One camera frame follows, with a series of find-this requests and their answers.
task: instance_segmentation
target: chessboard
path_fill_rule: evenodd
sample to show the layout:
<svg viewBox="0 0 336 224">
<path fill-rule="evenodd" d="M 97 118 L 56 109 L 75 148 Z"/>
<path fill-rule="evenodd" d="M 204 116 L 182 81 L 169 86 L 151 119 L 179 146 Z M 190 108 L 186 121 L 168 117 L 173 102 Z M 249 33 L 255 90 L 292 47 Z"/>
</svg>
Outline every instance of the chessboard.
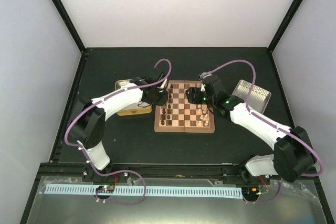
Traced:
<svg viewBox="0 0 336 224">
<path fill-rule="evenodd" d="M 200 86 L 200 81 L 169 81 L 167 104 L 155 108 L 154 131 L 214 133 L 214 115 L 204 104 L 188 103 L 185 95 L 189 87 Z"/>
</svg>

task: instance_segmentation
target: black table surface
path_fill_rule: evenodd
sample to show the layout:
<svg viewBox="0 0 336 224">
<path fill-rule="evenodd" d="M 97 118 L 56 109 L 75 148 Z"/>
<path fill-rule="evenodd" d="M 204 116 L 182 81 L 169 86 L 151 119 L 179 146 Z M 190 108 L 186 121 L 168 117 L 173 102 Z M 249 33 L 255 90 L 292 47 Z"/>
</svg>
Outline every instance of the black table surface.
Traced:
<svg viewBox="0 0 336 224">
<path fill-rule="evenodd" d="M 230 60 L 250 61 L 257 72 L 256 85 L 271 92 L 264 115 L 290 125 L 272 56 L 266 48 L 109 48 L 90 49 L 76 99 L 96 98 L 114 90 L 117 80 L 146 76 L 161 58 L 169 59 L 170 80 L 197 80 Z M 160 65 L 167 71 L 166 63 Z M 235 63 L 216 73 L 232 93 L 240 79 L 251 82 L 252 71 Z M 251 155 L 271 154 L 271 148 L 248 130 L 222 118 L 215 118 L 215 133 L 154 132 L 155 108 L 149 114 L 112 116 L 105 126 L 103 144 L 113 163 L 126 164 L 237 164 Z M 75 147 L 65 144 L 60 163 L 83 163 Z"/>
</svg>

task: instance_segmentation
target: white wall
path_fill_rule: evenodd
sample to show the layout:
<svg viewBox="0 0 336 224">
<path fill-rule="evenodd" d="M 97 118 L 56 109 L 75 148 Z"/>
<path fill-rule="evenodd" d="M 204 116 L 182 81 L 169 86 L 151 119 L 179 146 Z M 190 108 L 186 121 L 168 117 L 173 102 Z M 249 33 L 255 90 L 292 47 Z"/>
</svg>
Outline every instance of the white wall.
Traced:
<svg viewBox="0 0 336 224">
<path fill-rule="evenodd" d="M 293 0 L 62 0 L 87 47 L 267 47 Z"/>
<path fill-rule="evenodd" d="M 80 53 L 51 0 L 0 0 L 0 218 L 19 223 Z"/>
<path fill-rule="evenodd" d="M 325 162 L 321 176 L 336 218 L 336 1 L 304 0 L 274 55 L 295 120 Z"/>
</svg>

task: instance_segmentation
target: wire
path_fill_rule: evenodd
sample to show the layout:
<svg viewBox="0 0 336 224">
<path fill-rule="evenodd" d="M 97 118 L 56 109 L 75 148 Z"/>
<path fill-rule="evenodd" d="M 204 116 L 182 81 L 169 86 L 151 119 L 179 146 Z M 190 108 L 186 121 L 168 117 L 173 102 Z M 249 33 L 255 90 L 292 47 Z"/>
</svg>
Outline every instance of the wire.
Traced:
<svg viewBox="0 0 336 224">
<path fill-rule="evenodd" d="M 271 202 L 273 202 L 274 200 L 276 200 L 280 196 L 281 191 L 282 191 L 282 187 L 284 186 L 283 183 L 284 183 L 283 179 L 280 178 L 280 187 L 279 187 L 279 190 L 278 190 L 277 194 L 272 199 L 269 199 L 269 200 L 266 200 L 266 201 L 262 201 L 262 202 L 254 202 L 254 201 L 248 201 L 243 196 L 243 201 L 245 201 L 247 204 L 255 204 L 255 205 L 263 205 L 263 204 L 271 203 Z"/>
<path fill-rule="evenodd" d="M 119 179 L 118 175 L 115 174 L 115 175 L 114 175 L 114 186 L 117 185 L 118 179 Z"/>
<path fill-rule="evenodd" d="M 168 60 L 168 59 L 161 59 L 159 60 L 158 62 L 156 62 L 156 64 L 154 65 L 154 68 L 157 67 L 158 64 L 160 64 L 162 61 L 165 61 L 168 63 L 169 65 L 169 70 L 168 70 L 168 73 L 166 74 L 166 76 L 159 80 L 159 81 L 156 81 L 154 83 L 150 83 L 150 84 L 146 84 L 146 85 L 141 85 L 141 86 L 133 86 L 133 87 L 129 87 L 128 90 L 132 90 L 132 89 L 140 89 L 140 88 L 147 88 L 147 87 L 150 87 L 150 86 L 154 86 L 154 85 L 157 85 L 161 82 L 163 82 L 164 80 L 166 80 L 170 73 L 172 72 L 172 64 L 171 62 Z M 143 182 L 143 186 L 144 186 L 144 191 L 143 191 L 143 195 L 142 195 L 142 198 L 136 202 L 132 202 L 132 203 L 127 203 L 127 202 L 120 202 L 120 201 L 115 201 L 115 200 L 105 200 L 107 202 L 112 202 L 112 203 L 116 203 L 116 204 L 120 204 L 120 205 L 126 205 L 126 206 L 133 206 L 133 205 L 136 205 L 140 202 L 142 202 L 146 196 L 146 183 L 145 183 L 145 180 L 143 179 L 143 177 L 137 173 L 137 172 L 134 172 L 132 170 L 118 170 L 116 172 L 113 172 L 113 173 L 108 173 L 108 174 L 103 174 L 103 173 L 100 173 L 96 167 L 94 166 L 94 164 L 92 163 L 92 161 L 90 160 L 89 156 L 87 155 L 86 153 L 86 150 L 84 148 L 84 146 L 80 145 L 80 144 L 74 144 L 74 143 L 70 143 L 69 140 L 68 140 L 68 137 L 69 137 L 69 134 L 70 134 L 70 131 L 72 129 L 72 127 L 78 122 L 78 120 L 84 116 L 88 111 L 90 111 L 91 109 L 93 109 L 94 107 L 96 107 L 97 105 L 107 101 L 108 99 L 110 99 L 111 97 L 117 95 L 117 94 L 120 94 L 122 92 L 125 92 L 126 89 L 119 89 L 119 90 L 116 90 L 115 92 L 109 94 L 108 96 L 106 96 L 105 98 L 103 98 L 103 100 L 100 100 L 98 102 L 95 102 L 93 103 L 92 105 L 88 106 L 86 109 L 84 109 L 82 112 L 79 113 L 78 116 L 75 117 L 75 119 L 70 123 L 69 127 L 67 128 L 66 132 L 65 132 L 65 135 L 64 135 L 64 142 L 67 144 L 67 145 L 70 145 L 70 146 L 75 146 L 75 147 L 79 147 L 80 150 L 82 150 L 85 158 L 89 161 L 92 169 L 94 170 L 94 172 L 96 174 L 98 174 L 99 176 L 102 176 L 102 177 L 107 177 L 107 176 L 112 176 L 112 175 L 115 175 L 115 174 L 118 174 L 118 173 L 132 173 L 132 174 L 135 174 L 137 175 Z"/>
<path fill-rule="evenodd" d="M 264 180 L 262 179 L 262 177 L 259 176 L 258 178 L 261 181 L 261 183 L 263 183 L 267 187 L 267 189 L 269 190 L 269 186 L 264 182 Z"/>
<path fill-rule="evenodd" d="M 300 144 L 302 144 L 307 150 L 310 151 L 311 154 L 313 154 L 313 156 L 316 158 L 316 160 L 320 163 L 320 170 L 317 172 L 317 173 L 314 173 L 314 174 L 309 174 L 309 173 L 304 173 L 302 174 L 302 176 L 306 176 L 306 177 L 316 177 L 316 176 L 319 176 L 323 173 L 324 171 L 324 163 L 322 161 L 322 159 L 319 157 L 319 155 L 308 145 L 306 144 L 303 140 L 301 140 L 300 138 L 298 138 L 297 136 L 293 135 L 292 133 L 282 129 L 282 128 L 278 128 L 277 125 L 274 125 L 272 124 L 271 122 L 269 122 L 268 120 L 262 118 L 261 116 L 259 116 L 258 114 L 254 113 L 253 111 L 251 111 L 249 105 L 248 105 L 248 102 L 249 102 L 249 99 L 250 99 L 250 95 L 251 95 L 251 92 L 252 92 L 252 89 L 254 87 L 254 84 L 256 82 L 256 70 L 254 68 L 254 66 L 247 60 L 232 60 L 232 61 L 229 61 L 217 68 L 215 68 L 214 70 L 210 71 L 209 73 L 214 73 L 216 72 L 217 70 L 227 66 L 227 65 L 230 65 L 230 64 L 233 64 L 233 63 L 238 63 L 238 62 L 241 62 L 241 63 L 246 63 L 248 64 L 251 69 L 252 69 L 252 73 L 253 73 L 253 79 L 252 79 L 252 83 L 251 83 L 251 87 L 247 93 L 247 97 L 246 97 L 246 109 L 248 112 L 250 112 L 250 114 L 252 114 L 253 116 L 255 116 L 256 118 L 260 119 L 261 121 L 263 121 L 264 123 L 270 125 L 271 127 L 277 129 L 278 131 L 280 132 L 283 132 L 285 133 L 286 135 L 290 136 L 291 138 L 293 138 L 294 140 L 298 141 Z"/>
</svg>

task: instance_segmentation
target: silver perforated box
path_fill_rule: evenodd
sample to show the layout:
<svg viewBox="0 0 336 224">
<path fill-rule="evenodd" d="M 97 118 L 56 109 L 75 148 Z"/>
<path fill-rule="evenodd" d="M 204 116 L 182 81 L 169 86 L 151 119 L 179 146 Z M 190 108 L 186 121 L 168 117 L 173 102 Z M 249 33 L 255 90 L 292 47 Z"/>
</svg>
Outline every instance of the silver perforated box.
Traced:
<svg viewBox="0 0 336 224">
<path fill-rule="evenodd" d="M 251 83 L 249 83 L 248 81 L 240 80 L 232 95 L 240 97 L 244 101 L 246 101 L 247 93 L 250 87 Z M 250 95 L 249 105 L 254 110 L 263 114 L 270 98 L 271 92 L 254 85 Z"/>
</svg>

